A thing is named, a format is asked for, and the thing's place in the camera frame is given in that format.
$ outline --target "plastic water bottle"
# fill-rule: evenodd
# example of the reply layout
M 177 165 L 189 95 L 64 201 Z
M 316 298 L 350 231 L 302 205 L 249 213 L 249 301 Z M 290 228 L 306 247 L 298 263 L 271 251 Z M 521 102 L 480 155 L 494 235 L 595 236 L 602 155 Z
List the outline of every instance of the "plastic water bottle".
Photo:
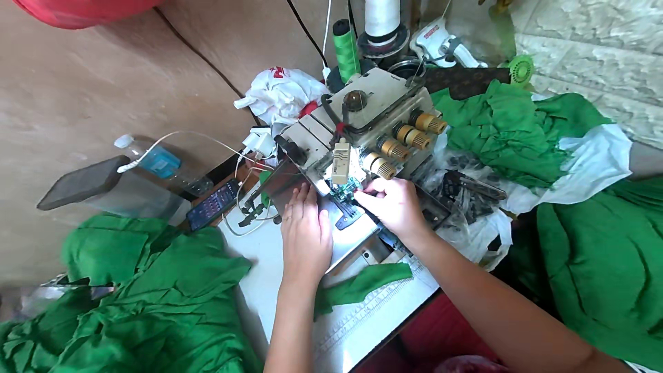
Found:
M 152 146 L 148 141 L 136 140 L 132 135 L 122 135 L 113 143 L 124 150 L 132 161 L 142 157 Z M 201 196 L 209 191 L 214 183 L 206 176 L 196 175 L 193 170 L 182 166 L 182 161 L 171 152 L 157 145 L 138 164 L 159 178 L 166 179 L 171 185 L 179 187 L 194 196 Z

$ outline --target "white table top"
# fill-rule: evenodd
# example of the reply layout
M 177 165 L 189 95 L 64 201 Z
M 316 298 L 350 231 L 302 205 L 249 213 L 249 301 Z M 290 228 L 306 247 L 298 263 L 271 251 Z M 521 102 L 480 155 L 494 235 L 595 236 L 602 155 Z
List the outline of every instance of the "white table top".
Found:
M 269 216 L 275 213 L 271 208 Z M 239 228 L 243 219 L 239 209 L 227 217 L 233 230 L 248 232 L 260 222 Z M 219 224 L 227 243 L 227 252 L 253 262 L 246 277 L 239 282 L 238 310 L 255 352 L 263 360 L 272 335 L 276 296 L 283 274 L 280 227 L 267 220 L 255 232 L 234 236 L 224 222 Z M 370 293 L 364 302 L 334 306 L 333 312 L 318 318 L 314 324 L 314 359 L 318 372 L 348 372 L 387 338 L 411 313 L 427 300 L 438 284 L 428 270 L 414 257 L 402 261 L 410 264 L 413 279 L 387 284 Z M 367 265 L 359 257 L 343 273 L 326 276 L 331 285 L 356 275 Z

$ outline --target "measuring ruler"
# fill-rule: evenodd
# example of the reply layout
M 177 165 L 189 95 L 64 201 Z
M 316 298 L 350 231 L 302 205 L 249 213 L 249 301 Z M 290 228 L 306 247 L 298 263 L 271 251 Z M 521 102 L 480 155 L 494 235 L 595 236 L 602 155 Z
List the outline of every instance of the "measuring ruler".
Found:
M 426 269 L 414 256 L 406 256 L 401 262 L 407 263 L 410 266 L 413 278 L 394 281 L 370 292 L 364 299 L 364 302 L 358 303 L 354 310 L 332 325 L 328 329 L 327 334 L 318 338 L 314 349 L 315 360 L 327 354 L 337 344 L 344 342 L 347 336 L 352 334 L 365 320 L 373 316 L 384 304 L 389 302 L 408 282 L 414 281 Z

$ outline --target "smartphone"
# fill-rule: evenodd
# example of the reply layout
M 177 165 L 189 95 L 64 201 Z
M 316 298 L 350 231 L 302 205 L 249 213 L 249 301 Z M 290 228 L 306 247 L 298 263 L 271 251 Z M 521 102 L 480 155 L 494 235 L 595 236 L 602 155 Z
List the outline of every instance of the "smartphone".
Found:
M 195 232 L 210 225 L 216 218 L 235 206 L 237 194 L 241 188 L 237 179 L 230 179 L 221 188 L 218 188 L 211 196 L 205 198 L 201 203 L 186 213 L 191 231 Z

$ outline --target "blue label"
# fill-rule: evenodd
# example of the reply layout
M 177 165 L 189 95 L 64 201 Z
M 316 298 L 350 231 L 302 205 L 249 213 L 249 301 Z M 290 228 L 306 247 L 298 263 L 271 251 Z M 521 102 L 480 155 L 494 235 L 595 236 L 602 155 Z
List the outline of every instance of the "blue label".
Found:
M 162 179 L 167 179 L 180 168 L 181 164 L 182 161 L 179 158 L 166 149 L 157 146 L 151 152 L 147 153 L 147 156 L 143 158 L 139 166 Z

